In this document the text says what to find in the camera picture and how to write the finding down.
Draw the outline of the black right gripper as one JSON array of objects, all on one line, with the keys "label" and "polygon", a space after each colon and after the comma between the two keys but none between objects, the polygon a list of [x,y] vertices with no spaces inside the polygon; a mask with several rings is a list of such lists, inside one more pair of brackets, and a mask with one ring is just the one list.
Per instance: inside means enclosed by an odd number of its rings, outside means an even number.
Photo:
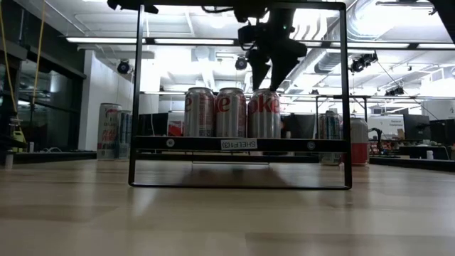
[{"label": "black right gripper", "polygon": [[265,23],[256,24],[255,45],[247,51],[247,62],[252,68],[252,89],[258,90],[267,73],[269,57],[272,61],[272,77],[269,89],[276,91],[287,75],[298,64],[298,58],[306,55],[306,45],[290,38],[295,9],[270,9]]}]

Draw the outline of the white ceiling strip light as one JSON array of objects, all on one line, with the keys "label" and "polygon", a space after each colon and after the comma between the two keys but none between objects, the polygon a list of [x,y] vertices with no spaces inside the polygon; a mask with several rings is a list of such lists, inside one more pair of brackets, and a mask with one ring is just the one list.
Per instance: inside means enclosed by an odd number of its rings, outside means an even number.
[{"label": "white ceiling strip light", "polygon": [[351,43],[352,47],[355,48],[408,48],[408,43],[378,43],[378,42],[367,42],[367,43]]},{"label": "white ceiling strip light", "polygon": [[231,46],[235,44],[232,39],[198,39],[198,38],[157,38],[154,40],[156,44],[171,44],[171,45],[222,45]]},{"label": "white ceiling strip light", "polygon": [[135,44],[136,38],[109,38],[109,37],[67,37],[70,43],[91,43],[91,44]]},{"label": "white ceiling strip light", "polygon": [[417,46],[419,49],[441,49],[441,50],[451,50],[455,49],[455,44],[453,43],[420,43]]}]

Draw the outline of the black monitor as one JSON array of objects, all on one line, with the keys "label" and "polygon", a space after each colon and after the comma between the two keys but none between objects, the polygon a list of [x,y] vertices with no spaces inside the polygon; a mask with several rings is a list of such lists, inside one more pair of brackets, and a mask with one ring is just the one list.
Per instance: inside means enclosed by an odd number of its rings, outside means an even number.
[{"label": "black monitor", "polygon": [[404,114],[405,139],[422,141],[431,139],[430,120],[428,116]]},{"label": "black monitor", "polygon": [[283,139],[313,139],[315,137],[316,115],[289,114],[282,116],[281,136]]},{"label": "black monitor", "polygon": [[139,115],[138,135],[166,136],[168,133],[168,114],[141,114]]},{"label": "black monitor", "polygon": [[455,145],[455,119],[430,122],[431,140],[446,146]]}]

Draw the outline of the red and white box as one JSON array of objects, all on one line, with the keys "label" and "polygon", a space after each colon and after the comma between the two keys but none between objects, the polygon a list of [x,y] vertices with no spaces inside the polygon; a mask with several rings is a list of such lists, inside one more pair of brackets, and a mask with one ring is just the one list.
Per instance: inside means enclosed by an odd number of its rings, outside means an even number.
[{"label": "red and white box", "polygon": [[183,136],[183,122],[181,120],[168,121],[168,136],[169,137]]}]

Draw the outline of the white and red can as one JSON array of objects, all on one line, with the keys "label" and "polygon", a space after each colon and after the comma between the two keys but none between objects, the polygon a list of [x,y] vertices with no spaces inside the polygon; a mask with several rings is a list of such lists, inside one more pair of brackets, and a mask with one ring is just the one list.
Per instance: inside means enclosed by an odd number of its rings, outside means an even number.
[{"label": "white and red can", "polygon": [[354,166],[369,162],[368,124],[362,118],[350,119],[351,161]]}]

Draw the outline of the white slim can red lettering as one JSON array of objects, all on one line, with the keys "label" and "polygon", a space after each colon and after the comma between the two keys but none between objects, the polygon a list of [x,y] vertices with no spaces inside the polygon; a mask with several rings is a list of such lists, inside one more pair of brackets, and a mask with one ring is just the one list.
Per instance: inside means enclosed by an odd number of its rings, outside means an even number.
[{"label": "white slim can red lettering", "polygon": [[122,106],[102,103],[99,110],[97,159],[114,160],[118,135],[119,112]]}]

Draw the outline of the white sign board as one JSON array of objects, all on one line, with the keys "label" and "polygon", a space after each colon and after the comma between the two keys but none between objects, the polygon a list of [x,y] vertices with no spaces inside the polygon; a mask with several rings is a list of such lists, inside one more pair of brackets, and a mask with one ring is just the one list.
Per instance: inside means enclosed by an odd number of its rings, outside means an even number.
[{"label": "white sign board", "polygon": [[382,131],[381,139],[404,139],[405,123],[403,115],[376,115],[368,117],[368,128]]}]

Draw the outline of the yellow handheld device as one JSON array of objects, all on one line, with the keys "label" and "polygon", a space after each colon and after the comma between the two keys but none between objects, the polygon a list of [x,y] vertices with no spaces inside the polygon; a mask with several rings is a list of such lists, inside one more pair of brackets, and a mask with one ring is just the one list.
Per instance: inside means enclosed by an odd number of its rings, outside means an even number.
[{"label": "yellow handheld device", "polygon": [[26,143],[25,136],[23,135],[23,131],[21,128],[21,120],[19,119],[11,119],[11,135],[13,138],[18,142]]}]

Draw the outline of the silver ceiling duct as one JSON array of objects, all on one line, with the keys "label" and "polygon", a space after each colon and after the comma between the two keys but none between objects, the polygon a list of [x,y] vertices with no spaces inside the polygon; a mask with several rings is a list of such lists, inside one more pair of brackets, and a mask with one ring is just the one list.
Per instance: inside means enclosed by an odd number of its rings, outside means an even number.
[{"label": "silver ceiling duct", "polygon": [[[387,11],[385,7],[376,4],[382,0],[356,0],[352,8],[346,13],[347,39],[349,41],[376,41],[395,25],[382,18]],[[341,63],[341,54],[329,53],[327,49],[313,48],[305,59],[298,64],[288,75],[302,73],[327,74]]]}]

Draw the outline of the black metal frame stand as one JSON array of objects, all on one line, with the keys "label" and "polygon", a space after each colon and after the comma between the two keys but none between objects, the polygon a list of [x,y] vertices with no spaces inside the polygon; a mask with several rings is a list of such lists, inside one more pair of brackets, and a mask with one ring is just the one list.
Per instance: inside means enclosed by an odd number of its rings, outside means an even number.
[{"label": "black metal frame stand", "polygon": [[[349,95],[349,101],[353,100],[354,102],[358,103],[364,111],[364,115],[368,114],[368,98],[367,95]],[[343,102],[342,95],[314,95],[315,103],[316,103],[316,115],[319,115],[319,107],[328,100],[340,100]]]}]

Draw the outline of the black frame wooden shelf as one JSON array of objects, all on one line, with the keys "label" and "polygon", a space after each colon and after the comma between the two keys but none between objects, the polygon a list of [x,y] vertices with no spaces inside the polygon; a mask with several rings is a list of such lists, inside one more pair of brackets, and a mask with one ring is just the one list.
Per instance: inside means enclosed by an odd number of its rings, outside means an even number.
[{"label": "black frame wooden shelf", "polygon": [[[266,6],[272,8],[292,8],[292,9],[325,9],[338,11],[335,8],[342,7],[343,2],[319,2],[307,0],[151,0],[153,5],[169,6],[209,6],[211,11],[219,7],[222,11],[231,9],[239,5]],[[335,3],[334,7],[322,4]],[[341,140],[328,139],[235,139],[235,138],[215,138],[215,137],[156,137],[139,136],[139,89],[141,76],[142,45],[145,43],[143,38],[144,7],[140,6],[137,12],[136,29],[136,52],[135,52],[135,71],[134,71],[134,93],[132,108],[132,140],[130,148],[128,184],[132,187],[139,186],[136,178],[136,160],[138,150],[176,150],[201,151],[211,155],[212,151],[300,151],[317,153],[343,153],[345,154],[343,177],[344,184],[340,190],[349,190],[353,186],[352,161],[351,161],[351,142],[350,142],[350,117],[349,117],[349,86],[348,86],[348,64],[347,47],[340,41],[341,50],[341,70],[342,70],[342,93],[343,96],[343,138]]]}]

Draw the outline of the black table rail frame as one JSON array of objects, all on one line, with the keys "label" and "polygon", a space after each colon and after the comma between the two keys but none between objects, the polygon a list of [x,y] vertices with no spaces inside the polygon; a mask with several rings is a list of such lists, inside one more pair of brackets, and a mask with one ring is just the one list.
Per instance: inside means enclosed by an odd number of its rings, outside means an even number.
[{"label": "black table rail frame", "polygon": [[[17,153],[15,164],[36,164],[56,161],[76,161],[96,159],[95,152],[63,153]],[[316,164],[317,156],[248,156],[248,155],[191,155],[191,154],[137,154],[137,160],[147,161],[206,161],[206,162],[240,162],[240,163],[292,163]],[[370,157],[370,164],[395,166],[409,169],[426,169],[455,173],[455,161],[400,159],[387,157]]]}]

